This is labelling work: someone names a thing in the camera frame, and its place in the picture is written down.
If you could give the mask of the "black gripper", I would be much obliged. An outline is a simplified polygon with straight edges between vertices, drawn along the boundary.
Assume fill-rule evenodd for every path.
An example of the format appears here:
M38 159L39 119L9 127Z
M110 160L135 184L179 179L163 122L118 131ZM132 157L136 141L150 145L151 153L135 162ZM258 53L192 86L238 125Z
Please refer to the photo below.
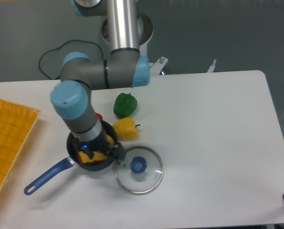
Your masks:
M77 152L79 151L80 142L88 145L86 155L89 160L94 160L94 151L100 151L102 154L109 156L110 142L108 141L106 133L85 142L81 141L79 138L73 138L71 143ZM112 155L117 160L124 160L125 149L120 142L117 142L117 144L112 147Z

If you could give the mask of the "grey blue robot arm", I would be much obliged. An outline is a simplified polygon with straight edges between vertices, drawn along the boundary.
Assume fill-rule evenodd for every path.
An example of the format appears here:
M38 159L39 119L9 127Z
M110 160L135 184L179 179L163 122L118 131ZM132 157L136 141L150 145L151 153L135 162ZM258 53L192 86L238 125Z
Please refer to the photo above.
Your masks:
M61 82L51 92L51 103L73 135L76 152L83 149L123 160L125 150L111 146L91 105L91 92L100 89L148 85L149 61L141 56L138 35L139 3L136 0L75 0L72 6L83 17L106 15L111 57L93 62L73 52L64 58Z

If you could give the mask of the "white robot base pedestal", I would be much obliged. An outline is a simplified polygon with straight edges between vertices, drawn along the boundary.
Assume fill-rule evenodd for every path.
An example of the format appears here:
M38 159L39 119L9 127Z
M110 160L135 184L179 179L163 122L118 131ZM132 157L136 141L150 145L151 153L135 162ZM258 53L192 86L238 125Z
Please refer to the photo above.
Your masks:
M140 55L148 56L148 43L151 41L153 36L153 23L151 19L144 13L140 12L137 19L138 25L138 35L140 44ZM108 29L108 19L105 19L102 27L101 33L107 44L110 43L109 40L109 29ZM150 62L150 74L153 75L165 75L164 68L168 63L168 58L161 56L157 61Z

